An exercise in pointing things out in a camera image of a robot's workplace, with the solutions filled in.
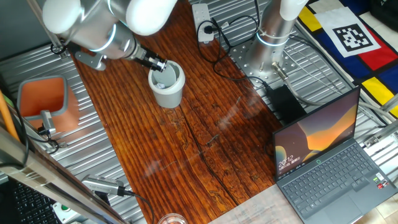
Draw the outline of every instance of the orange bin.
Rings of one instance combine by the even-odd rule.
[[[50,111],[56,132],[78,127],[78,102],[61,75],[23,81],[19,85],[18,107],[21,115],[36,129],[43,125],[42,110]]]

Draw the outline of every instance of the white cup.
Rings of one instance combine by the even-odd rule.
[[[163,72],[149,71],[148,82],[159,106],[175,108],[181,103],[185,74],[179,64],[167,61]],[[158,83],[166,84],[165,88],[159,88]]]

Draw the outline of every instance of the laptop touchpad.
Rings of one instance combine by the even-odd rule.
[[[335,224],[350,223],[362,215],[349,196],[343,196],[328,206],[326,214]]]

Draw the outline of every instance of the laptop keyboard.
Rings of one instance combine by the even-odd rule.
[[[61,224],[52,208],[54,201],[19,182],[12,185],[21,224]]]
[[[363,188],[364,177],[374,168],[362,148],[355,144],[283,187],[304,218],[309,217],[341,194]]]

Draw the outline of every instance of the blue square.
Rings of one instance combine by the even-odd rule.
[[[337,50],[333,41],[331,41],[330,37],[326,32],[322,32],[317,35],[318,40],[323,43],[324,48],[331,53],[331,55],[336,59],[336,61],[348,70],[347,72],[350,75],[353,75],[353,78],[362,78],[370,73],[370,71],[359,61],[356,56],[350,56],[344,58],[340,52]]]
[[[393,94],[398,93],[398,65],[379,74],[379,78],[384,82],[384,84],[387,85],[390,90],[395,92]]]
[[[370,0],[340,0],[357,16],[371,10]]]

